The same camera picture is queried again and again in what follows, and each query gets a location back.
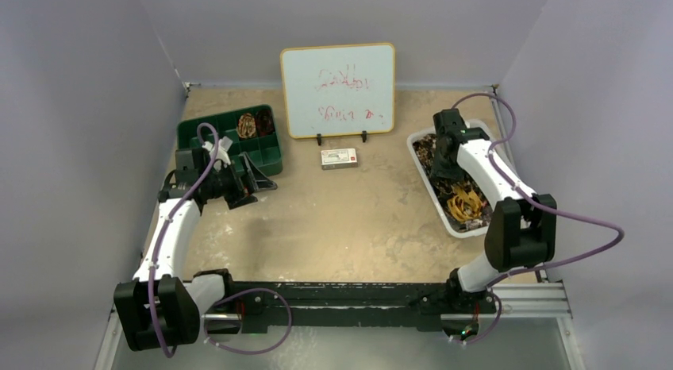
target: whiteboard stand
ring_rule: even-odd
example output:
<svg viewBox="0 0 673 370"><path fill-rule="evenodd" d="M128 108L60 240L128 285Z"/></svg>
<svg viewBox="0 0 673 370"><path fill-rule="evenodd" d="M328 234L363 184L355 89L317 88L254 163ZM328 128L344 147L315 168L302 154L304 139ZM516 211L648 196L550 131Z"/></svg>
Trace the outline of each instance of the whiteboard stand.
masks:
<svg viewBox="0 0 673 370"><path fill-rule="evenodd" d="M367 131L363 130L362 134L360 134L362 137L362 142L367 142ZM317 146L322 146L322 134L318 133L316 134L316 140L317 140Z"/></svg>
<svg viewBox="0 0 673 370"><path fill-rule="evenodd" d="M288 48L280 54L293 138L359 135L394 126L395 50L390 43Z"/></svg>

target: green tray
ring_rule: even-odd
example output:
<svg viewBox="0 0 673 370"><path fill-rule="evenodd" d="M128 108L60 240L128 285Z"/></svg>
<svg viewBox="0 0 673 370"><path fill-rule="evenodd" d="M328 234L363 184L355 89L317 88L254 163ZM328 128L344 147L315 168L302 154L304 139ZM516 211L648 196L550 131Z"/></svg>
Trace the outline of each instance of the green tray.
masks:
<svg viewBox="0 0 673 370"><path fill-rule="evenodd" d="M258 111L264 109L268 110L273 118L271 107L268 105L261 105L183 121L178 124L178 148L197 148L198 146L201 146L196 135L196 127L202 122L207 122L217 129L220 138L227 136L233 141L231 148L229 148L229 158L231 158L238 175L243 174L243 166L240 163L239 157L242 152L248 153L250 160L262 171L262 173L264 173L264 175L271 176L279 174L283 170L283 155L280 153L278 130L275 128L275 121L275 132L264 137L253 137L240 140L238 138L238 133L236 132L238 119L241 116L246 113L250 113L254 116ZM213 134L210 133L208 129L203 129L202 135L206 140L214 142Z"/></svg>

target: white wall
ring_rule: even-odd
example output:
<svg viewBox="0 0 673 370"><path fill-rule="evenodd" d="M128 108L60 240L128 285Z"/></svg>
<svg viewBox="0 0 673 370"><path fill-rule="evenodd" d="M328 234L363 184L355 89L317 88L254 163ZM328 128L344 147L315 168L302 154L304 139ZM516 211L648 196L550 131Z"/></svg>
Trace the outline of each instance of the white wall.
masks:
<svg viewBox="0 0 673 370"><path fill-rule="evenodd" d="M546 0L142 0L183 80L280 84L284 48L389 41L403 86L500 83Z"/></svg>
<svg viewBox="0 0 673 370"><path fill-rule="evenodd" d="M0 368L92 368L184 93L139 0L0 0Z"/></svg>
<svg viewBox="0 0 673 370"><path fill-rule="evenodd" d="M625 227L560 268L589 369L671 368L673 0L549 0L502 83L517 168L559 207ZM561 220L556 258L614 233Z"/></svg>

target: tan floor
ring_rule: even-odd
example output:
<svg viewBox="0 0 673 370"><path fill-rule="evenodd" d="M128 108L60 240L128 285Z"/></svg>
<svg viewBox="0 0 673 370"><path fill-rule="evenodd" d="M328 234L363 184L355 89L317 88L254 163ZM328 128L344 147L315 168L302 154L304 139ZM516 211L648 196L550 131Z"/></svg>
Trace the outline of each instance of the tan floor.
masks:
<svg viewBox="0 0 673 370"><path fill-rule="evenodd" d="M281 137L278 190L260 202L228 210L211 201L190 243L183 271L228 268L236 280L443 282L483 250L483 238L455 239L442 224L415 168L406 138L432 126L432 115L467 92L398 91L394 130L370 136L293 140L281 90L196 89L184 119L268 104ZM495 133L486 98L460 106ZM324 148L356 148L358 168L322 171ZM532 282L519 276L516 282Z"/></svg>

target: purple cable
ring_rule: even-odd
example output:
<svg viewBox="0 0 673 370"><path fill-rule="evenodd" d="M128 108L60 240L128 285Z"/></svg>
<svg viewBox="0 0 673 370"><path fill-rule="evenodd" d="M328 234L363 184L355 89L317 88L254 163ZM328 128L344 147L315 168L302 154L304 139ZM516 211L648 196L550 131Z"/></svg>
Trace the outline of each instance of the purple cable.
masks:
<svg viewBox="0 0 673 370"><path fill-rule="evenodd" d="M512 136L514 135L514 130L516 130L516 128L517 128L517 116L516 116L516 114L514 114L514 110L512 110L512 107L510 106L510 104L509 104L508 102L506 102L505 100L503 100L502 98L499 98L498 96L496 96L496 95L494 95L494 94L474 93L474 94L469 94L469 95L467 95L467 96L462 97L462 98L459 99L459 100L458 100L458 101L457 101L451 108L454 109L454 108L456 108L461 102L463 102L463 101L465 101L465 100L467 100L467 99L469 99L469 98L474 98L474 97L477 97L477 96L485 96L485 97L488 97L488 98L492 98L492 99L495 100L496 102L501 103L503 106L505 106L505 108L507 108L507 110L510 112L510 115L512 116L512 129L510 129L510 131L507 133L507 136L505 136L505 138L503 138L503 139L501 139L501 140L498 140L498 141L494 141L494 142L489 146L489 148L488 148L488 160L490 161L490 164L493 165L493 168L495 169L495 171L497 171L498 174L500 174L500 176L501 176L503 179L505 179L505 181L507 181L507 183L509 183L510 186L511 186L514 190L516 190L517 193L518 193L519 195L521 195L521 197L523 197L523 198L526 200L526 202L528 202L528 203L529 203L530 205L532 205L533 207L535 207L535 208L537 208L537 209L540 209L540 210L543 210L544 212L547 212L547 213L550 213L550 214L558 215L558 216L560 216L560 217L568 218L568 219L572 219L572 220L575 220L575 221L578 221L578 222L589 223L589 224L591 224L591 225L599 225L599 226L606 227L606 228L608 228L608 229L613 229L613 230L617 231L617 236L616 236L612 241L610 241L609 243L607 243L607 244L605 244L605 245L602 245L602 246L600 246L600 247L598 247L598 248L596 248L596 249L592 249L592 250L587 251L587 252L585 252L585 253L583 253L583 254L580 254L580 255L577 255L577 256L573 256L573 257L569 257L569 258L564 259L564 260L556 261L556 262L554 262L554 263L543 263L540 267L520 268L520 269L515 269L515 270L513 270L513 271L508 271L508 272L506 272L506 273L504 273L504 274L498 276L497 278L495 278L495 279L494 279L493 281L491 281L490 283L488 283L488 285L487 285L486 287L493 287L495 284L500 283L501 281L503 281L504 279L506 279L506 278L508 278L508 277L510 277L510 276L520 275L521 273L526 273L526 272L535 272L535 271L539 271L540 269L545 269L545 270L546 270L546 269L550 269L550 268L556 268L556 267L560 267L560 266L565 265L565 264L570 264L570 263L574 263L574 262L579 261L579 260L582 260L582 259L586 259L587 257L596 255L597 253L606 251L607 249L611 249L612 247L614 247L615 245L617 245L617 243L619 243L622 239L624 239L624 229L622 229L622 228L621 228L620 226L618 226L618 225L615 225L614 223L605 222L605 221L602 221L602 220L600 220L600 219L596 219L596 218L583 217L582 215L569 213L569 212L567 212L567 211L561 211L561 210L557 210L557 209L552 209L551 207L547 207L547 206L541 205L541 204L539 204L538 202L535 202L533 199L531 199L531 198L530 198L530 197L529 197L529 196L528 196L528 195L527 195L527 194L526 194L526 193L525 193L525 192L524 192L524 191L523 191L523 190L522 190L522 189L521 189L515 182L514 182L514 180L511 179L511 178L510 178L510 177L509 177L509 176L508 176L508 175L507 175L507 174L506 174L506 173L505 173L505 172L504 172L504 171L503 171L503 170L502 170L496 163L495 163L495 159L493 158L493 155L494 155L494 154L497 154L497 153L494 152L494 148L495 148L496 146L500 145L500 144L504 144L504 143L506 143L507 141L509 141L509 140L512 138ZM498 321L500 320L500 313L502 312L502 302L500 301L500 298L498 298L497 295L493 294L493 296L494 296L494 297L496 298L496 300L498 301L498 313L497 313L496 316L495 316L495 320L493 320L493 323L490 324L489 328L486 330L486 332L484 332L484 334L480 335L479 337L477 337L477 338L474 339L474 340L471 340L470 343L475 343L475 342L477 342L479 339L484 338L488 333L490 333L490 332L493 330L493 328L495 327L495 325L496 325L496 324L498 323Z"/></svg>
<svg viewBox="0 0 673 370"><path fill-rule="evenodd" d="M287 339L287 336L290 335L290 331L292 330L292 310L290 309L290 304L288 304L287 301L286 301L286 300L285 300L285 299L284 299L278 292L273 291L273 290L271 290L271 289L267 289L267 288L252 288L252 289L246 289L245 291L238 292L238 293L236 293L236 294L234 294L234 295L231 295L231 296L229 296L229 297L227 297L227 298L225 298L225 299L222 299L222 300L218 301L218 302L215 303L213 306L218 306L218 305L221 305L221 304L228 303L228 302L230 302L230 301L232 301L232 300L234 300L234 299L238 299L239 297L241 297L241 296L243 296L243 295L247 295L248 293L254 293L254 292L267 292L267 293L271 293L272 295L276 296L276 297L277 297L283 304L285 304L285 309L287 310L287 328L285 329L285 333L284 333L284 335L278 340L278 342L276 342L275 344L269 346L269 347L266 348L266 349L261 349L261 350L243 350L243 349L232 348L231 346L223 345L223 344L221 344L221 343L215 341L215 340L214 340L213 338L211 338L210 336L206 336L206 340L208 341L208 343L210 343L211 345L214 345L214 346L216 346L216 347L218 347L218 348L221 348L221 349L230 351L230 352L232 352L232 353L236 353L236 354L245 354L245 355L249 355L249 356L251 356L251 355L256 355L256 354L269 353L271 350L273 350L273 349L279 347L280 345L283 344L283 342L285 342L285 340ZM206 322L205 322L205 321L203 322L203 331L204 331L204 332L206 331Z"/></svg>
<svg viewBox="0 0 673 370"><path fill-rule="evenodd" d="M493 296L493 299L498 303L498 310L495 312L495 319L493 322L490 324L488 329L486 329L483 333L479 334L477 337L471 339L470 341L463 341L463 345L472 345L475 344L482 339L486 338L486 336L493 330L495 329L495 326L498 324L500 321L500 316L502 315L502 300L496 295L495 293L491 292L491 296Z"/></svg>
<svg viewBox="0 0 673 370"><path fill-rule="evenodd" d="M203 122L199 124L196 127L196 134L198 136L198 140L201 141L201 144L203 144L203 137L201 136L201 128L208 128L210 129L210 132L213 133L213 137L215 137L215 143L214 146L218 146L220 139L219 136L217 135L217 130L211 125L208 124L207 122ZM152 251L152 263L156 264L156 261L159 259L159 251L161 250L161 244L163 243L163 238L166 236L166 232L168 231L168 226L171 224L171 221L173 220L173 217L175 214L178 212L179 208L184 204L188 198L192 196L192 194L198 189L198 187L201 185L203 180L208 176L210 173L210 169L213 168L213 165L215 165L215 159L217 157L217 149L213 149L213 151L210 153L210 161L208 162L208 165L206 166L206 170L203 171L200 177L196 180L194 185L190 187L190 189L183 195L183 197L175 204L175 206L171 209L171 211L168 213L168 216L166 219L163 220L163 225L161 225L161 229L159 230L159 235L156 237L156 244L154 245L154 250ZM173 349L171 351L168 350L168 345L166 344L166 339L163 337L163 332L161 331L161 325L159 324L159 315L156 313L156 301L154 300L154 276L156 274L156 267L151 266L149 268L149 279L148 279L148 301L149 301L149 313L152 316L152 325L154 326L154 332L156 333L156 339L159 341L159 346L161 346L161 350L163 350L163 354L166 356L166 358L171 358L175 354L175 350L177 349L177 346L173 346Z"/></svg>

